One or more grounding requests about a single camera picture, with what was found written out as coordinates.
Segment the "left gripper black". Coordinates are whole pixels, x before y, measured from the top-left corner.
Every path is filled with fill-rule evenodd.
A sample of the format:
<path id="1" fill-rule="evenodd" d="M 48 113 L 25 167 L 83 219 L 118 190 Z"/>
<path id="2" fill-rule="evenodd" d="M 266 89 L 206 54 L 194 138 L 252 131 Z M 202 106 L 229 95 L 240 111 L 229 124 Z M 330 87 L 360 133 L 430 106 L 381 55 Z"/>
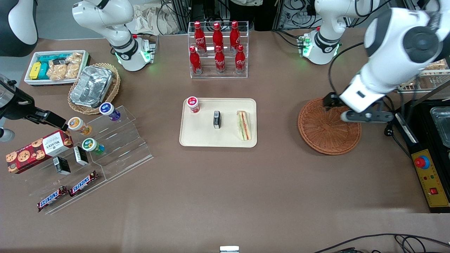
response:
<path id="1" fill-rule="evenodd" d="M 322 101 L 323 110 L 330 110 L 334 107 L 341 107 L 341 100 L 335 92 L 330 92 L 325 96 L 325 100 Z"/>

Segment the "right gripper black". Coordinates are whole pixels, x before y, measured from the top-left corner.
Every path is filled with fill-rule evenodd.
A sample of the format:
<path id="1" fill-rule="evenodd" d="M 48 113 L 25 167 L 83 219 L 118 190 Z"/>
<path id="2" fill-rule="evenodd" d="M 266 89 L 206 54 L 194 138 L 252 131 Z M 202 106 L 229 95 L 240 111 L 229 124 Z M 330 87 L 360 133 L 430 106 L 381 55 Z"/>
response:
<path id="1" fill-rule="evenodd" d="M 12 94 L 12 99 L 1 107 L 1 117 L 9 120 L 18 120 L 34 116 L 34 120 L 39 124 L 49 124 L 62 131 L 67 131 L 69 128 L 66 120 L 59 115 L 43 109 L 37 109 L 34 99 L 21 89 L 16 88 Z"/>

